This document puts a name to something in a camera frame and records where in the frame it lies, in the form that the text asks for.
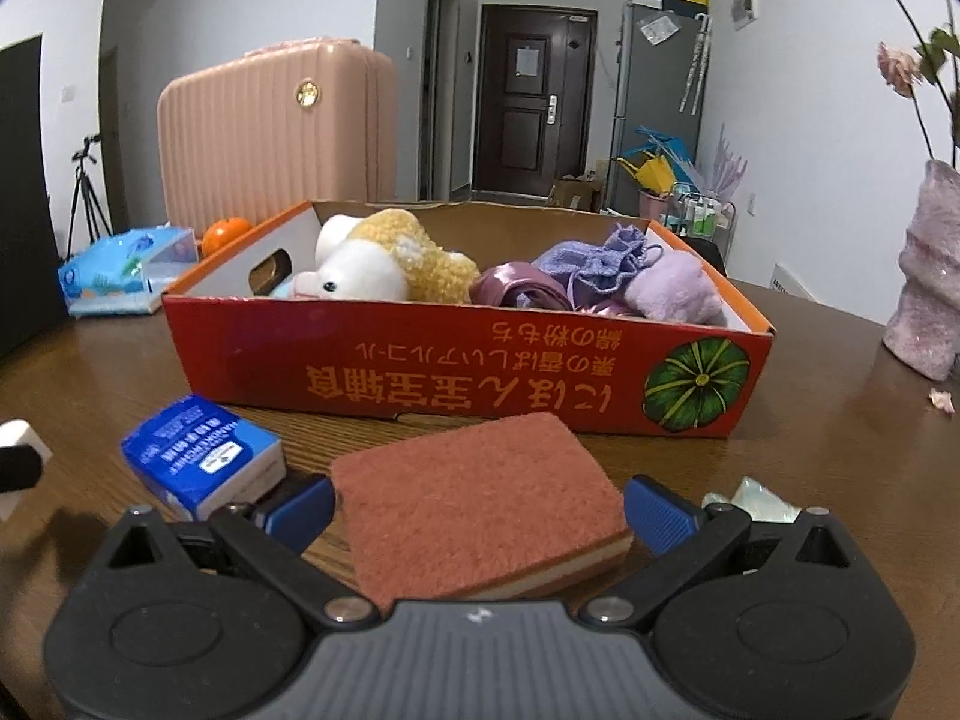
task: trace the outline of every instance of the dried flower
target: dried flower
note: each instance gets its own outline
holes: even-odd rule
[[[949,392],[941,392],[939,389],[932,389],[930,391],[930,403],[933,404],[933,407],[938,410],[942,410],[946,415],[953,415],[953,398],[950,397]]]
[[[898,95],[913,97],[913,82],[920,77],[920,57],[904,49],[890,49],[885,43],[877,47],[880,74]]]

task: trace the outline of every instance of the pink satin cloth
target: pink satin cloth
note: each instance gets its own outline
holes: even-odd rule
[[[487,269],[470,287],[470,302],[475,306],[516,308],[520,295],[530,300],[527,308],[573,311],[560,282],[530,263],[512,262]],[[615,298],[583,309],[581,313],[600,317],[635,316],[629,306]]]

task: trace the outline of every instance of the pink rose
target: pink rose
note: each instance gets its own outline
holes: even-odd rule
[[[880,74],[898,95],[913,97],[914,79],[920,77],[920,58],[904,49],[890,49],[885,43],[877,47],[877,66]]]

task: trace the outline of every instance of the flower stem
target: flower stem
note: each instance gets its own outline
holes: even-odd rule
[[[957,38],[957,24],[956,19],[953,18],[953,0],[947,0],[947,16],[950,21],[950,37],[954,40]],[[960,62],[957,62],[957,57],[952,53],[950,58],[953,60],[953,99],[954,104],[956,104],[957,97],[960,97]],[[953,109],[950,110],[950,124],[953,127],[952,140],[953,140],[953,150],[950,152],[950,166],[956,170],[957,167],[957,111]]]
[[[920,115],[920,103],[918,103],[916,95],[912,95],[911,98],[913,109],[917,112],[917,121],[920,122],[920,131],[923,132],[923,139],[926,141],[926,153],[930,155],[930,159],[933,159],[933,146],[930,145],[930,135],[926,131],[926,124],[923,123],[923,116]]]
[[[923,54],[923,58],[926,59],[930,66],[930,70],[934,70],[933,66],[933,57],[930,56],[930,52],[926,49],[926,41],[923,40],[923,35],[920,34],[920,28],[917,26],[913,16],[910,15],[910,11],[906,9],[906,5],[903,0],[896,0],[896,4],[901,6],[901,10],[904,11],[906,20],[910,22],[914,33],[917,35],[917,39],[920,41],[920,52]],[[950,103],[950,98],[947,95],[947,90],[944,89],[944,85],[940,82],[940,77],[934,72],[933,80],[936,82],[937,88],[940,89],[940,94],[944,97],[944,103],[947,103],[947,111],[950,112],[950,118],[953,119],[953,105]]]

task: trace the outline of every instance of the blue gripper pad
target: blue gripper pad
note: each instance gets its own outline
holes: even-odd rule
[[[637,538],[657,557],[693,536],[707,521],[707,513],[699,506],[642,475],[623,488],[623,514]]]
[[[253,524],[298,555],[333,521],[336,495],[323,474],[292,474],[257,506]]]

